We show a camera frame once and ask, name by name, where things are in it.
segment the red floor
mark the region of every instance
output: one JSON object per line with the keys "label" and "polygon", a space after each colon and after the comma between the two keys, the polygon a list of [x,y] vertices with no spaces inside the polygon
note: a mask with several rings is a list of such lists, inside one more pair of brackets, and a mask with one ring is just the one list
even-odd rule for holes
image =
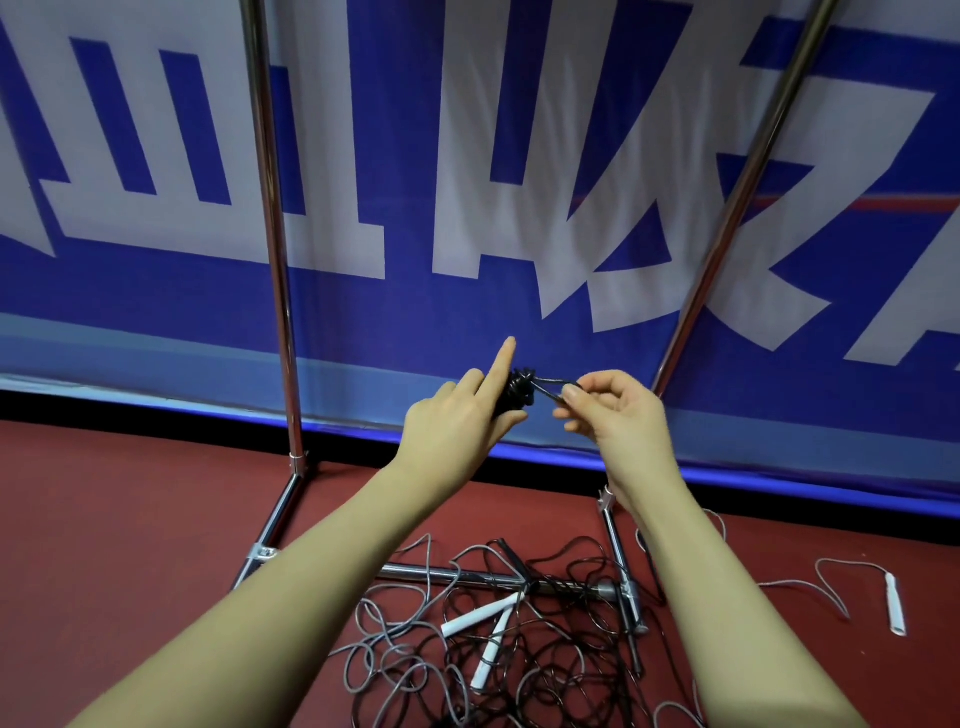
{"label": "red floor", "polygon": [[[64,724],[220,598],[286,474],[283,457],[0,422],[0,725]],[[293,532],[371,474],[325,467]],[[887,628],[874,570],[826,566],[852,623],[816,595],[770,596],[872,725],[960,724],[957,549],[738,517],[727,523],[732,547],[758,580],[811,579],[819,556],[893,571],[906,638]],[[496,537],[524,557],[581,534],[604,538],[588,498],[472,483],[424,528],[444,560]],[[623,532],[632,532],[625,522]],[[628,549],[644,578],[636,545]],[[658,640],[639,649],[648,699],[676,698]],[[339,666],[324,670],[297,725],[349,725]],[[677,714],[661,725],[689,723]]]}

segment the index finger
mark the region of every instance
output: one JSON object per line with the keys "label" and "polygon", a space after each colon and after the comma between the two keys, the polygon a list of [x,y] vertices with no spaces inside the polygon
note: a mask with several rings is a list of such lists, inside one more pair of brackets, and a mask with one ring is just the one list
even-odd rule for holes
{"label": "index finger", "polygon": [[480,389],[477,390],[477,397],[482,398],[494,406],[500,399],[503,388],[507,384],[507,377],[510,376],[510,366],[514,363],[514,352],[516,351],[516,339],[513,336],[507,338],[500,347],[496,359],[487,372],[487,378],[483,380]]}
{"label": "index finger", "polygon": [[623,397],[625,393],[631,391],[646,390],[646,387],[636,379],[618,369],[609,369],[606,372],[590,372],[588,375],[581,376],[577,383],[584,388],[585,392],[595,394],[609,392],[617,397]]}

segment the forearm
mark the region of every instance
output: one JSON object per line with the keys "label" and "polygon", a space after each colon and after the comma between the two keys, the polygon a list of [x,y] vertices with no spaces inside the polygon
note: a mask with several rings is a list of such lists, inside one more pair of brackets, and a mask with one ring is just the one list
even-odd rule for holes
{"label": "forearm", "polygon": [[288,725],[362,593],[436,505],[408,479],[378,473],[75,725]]}
{"label": "forearm", "polygon": [[710,725],[863,725],[674,477],[632,502]]}

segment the white handle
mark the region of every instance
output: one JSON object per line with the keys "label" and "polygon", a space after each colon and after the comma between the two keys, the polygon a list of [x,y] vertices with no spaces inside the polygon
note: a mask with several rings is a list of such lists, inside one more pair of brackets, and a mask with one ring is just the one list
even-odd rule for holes
{"label": "white handle", "polygon": [[890,631],[898,637],[906,637],[906,622],[903,620],[903,606],[897,591],[897,577],[887,571],[887,614],[890,615]]}
{"label": "white handle", "polygon": [[496,621],[493,628],[493,636],[487,643],[487,648],[483,651],[483,659],[477,666],[477,671],[473,673],[473,679],[470,680],[470,688],[475,691],[482,691],[487,685],[487,678],[490,677],[490,671],[496,662],[496,653],[500,651],[500,643],[503,641],[503,631],[507,628],[507,622],[510,621],[510,615],[514,613],[514,607],[510,606],[503,610],[500,619]]}
{"label": "white handle", "polygon": [[454,635],[460,634],[465,629],[469,629],[474,624],[479,624],[484,619],[489,619],[493,615],[500,614],[504,609],[512,609],[519,599],[520,592],[514,592],[505,599],[500,599],[492,604],[486,604],[482,607],[474,609],[472,612],[467,612],[465,615],[461,615],[456,619],[451,619],[449,622],[445,622],[443,625],[441,625],[440,631],[443,633],[444,639],[453,637]]}

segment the chrome pole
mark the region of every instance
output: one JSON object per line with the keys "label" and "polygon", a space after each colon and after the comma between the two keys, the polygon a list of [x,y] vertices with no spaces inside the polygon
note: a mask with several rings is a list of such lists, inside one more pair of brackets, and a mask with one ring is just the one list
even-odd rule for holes
{"label": "chrome pole", "polygon": [[287,278],[287,241],[283,228],[280,200],[280,175],[274,128],[274,103],[270,89],[270,49],[267,43],[267,19],[263,0],[240,0],[247,75],[253,111],[253,136],[260,171],[263,217],[266,223],[270,273],[274,284],[276,331],[279,337],[280,371],[283,376],[283,400],[290,438],[290,479],[260,531],[231,589],[239,587],[262,563],[261,552],[276,546],[282,526],[300,493],[306,476],[303,429],[300,416],[300,386],[297,380],[297,351],[294,347],[293,317],[290,308],[290,282]]}
{"label": "chrome pole", "polygon": [[[426,567],[407,566],[406,564],[388,563],[380,570],[380,579],[393,579],[395,581],[413,581],[422,584],[426,581],[428,569]],[[479,589],[513,589],[520,590],[527,586],[525,579],[513,573],[489,573],[486,571],[460,571],[459,578],[454,569],[443,569],[430,567],[430,581],[433,584],[449,584],[456,579],[457,584],[465,587],[474,587]],[[587,596],[593,599],[603,599],[610,603],[617,600],[618,594],[616,585],[613,582],[599,582],[597,584],[587,585],[577,581],[560,580],[533,580],[533,586],[539,595],[553,596],[579,596],[584,593],[586,587]]]}
{"label": "chrome pole", "polygon": [[640,589],[636,584],[636,579],[630,574],[630,565],[627,564],[627,554],[623,550],[623,542],[620,541],[620,533],[616,530],[616,522],[613,520],[613,506],[616,501],[609,488],[600,491],[600,498],[597,499],[597,510],[600,511],[600,518],[607,528],[607,535],[610,537],[611,551],[613,552],[613,561],[617,571],[620,572],[620,598],[622,601],[623,617],[626,620],[627,631],[635,635],[645,635],[650,630],[643,622],[643,608],[640,604]]}
{"label": "chrome pole", "polygon": [[790,64],[780,76],[777,89],[774,91],[773,98],[770,99],[770,104],[767,106],[763,120],[760,122],[760,128],[754,136],[750,153],[747,155],[747,163],[744,165],[743,172],[740,173],[736,186],[724,206],[719,231],[710,244],[707,257],[704,259],[693,288],[690,290],[690,294],[680,312],[680,320],[676,329],[674,329],[666,354],[663,356],[660,368],[657,369],[657,375],[654,377],[651,389],[658,397],[663,397],[663,393],[677,369],[677,364],[684,353],[684,348],[697,318],[707,303],[710,290],[712,290],[724,259],[730,251],[730,246],[736,237],[736,231],[740,227],[743,215],[754,198],[756,186],[759,184],[763,170],[767,166],[767,161],[770,159],[770,154],[777,143],[783,124],[797,99],[797,94],[804,82],[804,76],[823,44],[830,18],[833,16],[837,4],[838,0],[817,0],[810,8],[806,17],[804,32],[797,44],[797,50],[794,51]]}

